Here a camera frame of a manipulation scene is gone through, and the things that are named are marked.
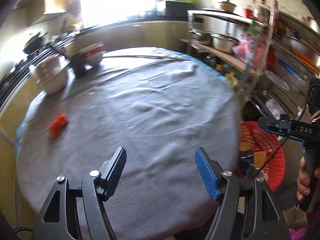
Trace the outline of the person's right hand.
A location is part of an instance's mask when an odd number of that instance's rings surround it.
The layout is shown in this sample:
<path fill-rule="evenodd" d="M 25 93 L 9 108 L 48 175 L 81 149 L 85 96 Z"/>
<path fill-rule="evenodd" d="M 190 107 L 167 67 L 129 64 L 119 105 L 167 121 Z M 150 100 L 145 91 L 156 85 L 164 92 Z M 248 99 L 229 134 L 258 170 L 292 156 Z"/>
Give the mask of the person's right hand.
<path fill-rule="evenodd" d="M 299 175 L 297 178 L 297 199 L 301 201 L 305 196 L 310 194 L 310 176 L 305 171 L 306 161 L 305 158 L 302 157 L 299 165 Z"/>

